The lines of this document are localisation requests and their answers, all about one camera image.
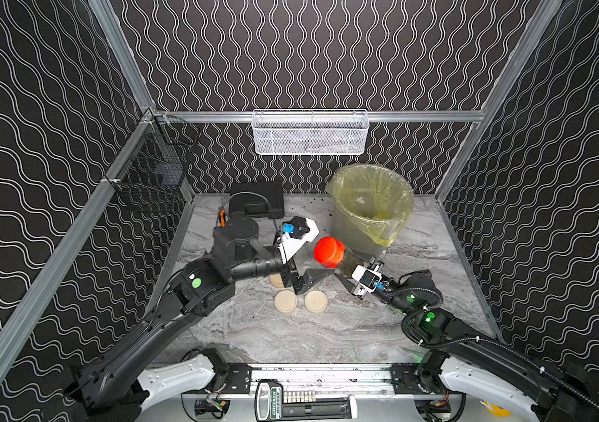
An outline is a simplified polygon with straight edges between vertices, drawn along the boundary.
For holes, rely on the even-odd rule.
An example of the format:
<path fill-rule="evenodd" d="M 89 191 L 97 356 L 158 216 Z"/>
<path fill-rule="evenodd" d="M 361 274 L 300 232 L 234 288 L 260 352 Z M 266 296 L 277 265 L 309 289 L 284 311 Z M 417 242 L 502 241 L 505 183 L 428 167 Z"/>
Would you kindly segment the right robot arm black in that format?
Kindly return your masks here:
<path fill-rule="evenodd" d="M 443 309 L 428 270 L 399 279 L 380 263 L 359 267 L 341 282 L 355 297 L 372 295 L 403 314 L 401 329 L 424 349 L 399 386 L 426 394 L 459 393 L 517 413 L 528 421 L 599 421 L 599 404 L 580 369 L 560 369 L 494 339 Z"/>

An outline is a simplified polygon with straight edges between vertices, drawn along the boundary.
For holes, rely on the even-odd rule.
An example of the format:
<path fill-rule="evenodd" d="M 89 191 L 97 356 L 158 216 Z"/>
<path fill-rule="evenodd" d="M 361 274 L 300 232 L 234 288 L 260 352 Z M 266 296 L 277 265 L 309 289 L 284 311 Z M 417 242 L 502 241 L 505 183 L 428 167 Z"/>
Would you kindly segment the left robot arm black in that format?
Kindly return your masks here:
<path fill-rule="evenodd" d="M 151 367 L 152 361 L 190 327 L 231 299 L 236 282 L 277 274 L 290 293 L 306 292 L 329 270 L 298 274 L 295 254 L 312 243 L 314 220 L 294 216 L 276 229 L 274 241 L 259 241 L 257 222 L 221 215 L 213 248 L 178 271 L 146 316 L 104 356 L 74 373 L 65 393 L 77 404 L 76 421 L 134 421 L 143 411 L 179 393 L 218 390 L 229 366 L 211 349 L 186 362 Z"/>

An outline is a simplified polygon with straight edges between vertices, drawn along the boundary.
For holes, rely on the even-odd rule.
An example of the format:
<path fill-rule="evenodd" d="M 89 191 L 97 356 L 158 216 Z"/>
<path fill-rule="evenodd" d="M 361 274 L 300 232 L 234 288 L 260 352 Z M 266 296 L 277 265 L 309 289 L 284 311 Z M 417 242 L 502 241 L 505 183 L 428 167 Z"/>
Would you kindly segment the cream lid of back jar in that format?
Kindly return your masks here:
<path fill-rule="evenodd" d="M 279 291 L 274 297 L 274 306 L 283 315 L 294 313 L 298 304 L 297 295 L 290 289 Z"/>

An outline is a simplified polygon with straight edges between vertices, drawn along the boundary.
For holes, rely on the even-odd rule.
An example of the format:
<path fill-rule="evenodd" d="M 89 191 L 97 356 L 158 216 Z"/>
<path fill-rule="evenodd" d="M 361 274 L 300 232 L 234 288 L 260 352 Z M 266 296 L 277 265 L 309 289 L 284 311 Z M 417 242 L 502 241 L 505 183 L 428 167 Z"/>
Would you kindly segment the red jar lid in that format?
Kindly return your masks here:
<path fill-rule="evenodd" d="M 314 249 L 315 260 L 325 268 L 337 268 L 345 259 L 345 245 L 334 237 L 320 239 Z"/>

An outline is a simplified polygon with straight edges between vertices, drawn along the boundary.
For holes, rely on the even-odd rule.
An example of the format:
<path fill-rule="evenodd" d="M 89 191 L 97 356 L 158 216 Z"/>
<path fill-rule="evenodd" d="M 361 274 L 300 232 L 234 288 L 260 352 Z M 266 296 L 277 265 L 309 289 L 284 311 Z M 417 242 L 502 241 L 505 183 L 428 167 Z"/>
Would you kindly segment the tan jar lid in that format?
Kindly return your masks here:
<path fill-rule="evenodd" d="M 274 288 L 285 289 L 285 285 L 281 274 L 271 274 L 269 276 L 269 282 L 271 283 L 271 286 L 273 286 Z"/>

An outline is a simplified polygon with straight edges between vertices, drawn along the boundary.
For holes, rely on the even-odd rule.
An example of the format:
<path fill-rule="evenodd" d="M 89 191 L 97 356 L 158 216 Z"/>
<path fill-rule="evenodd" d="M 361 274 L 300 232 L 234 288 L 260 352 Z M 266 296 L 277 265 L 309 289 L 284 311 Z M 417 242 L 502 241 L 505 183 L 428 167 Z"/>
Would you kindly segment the jar with red lid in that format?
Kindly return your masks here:
<path fill-rule="evenodd" d="M 342 261 L 336 266 L 336 272 L 346 278 L 352 278 L 354 271 L 358 266 L 367 268 L 373 256 L 361 251 L 354 251 L 345 247 Z"/>

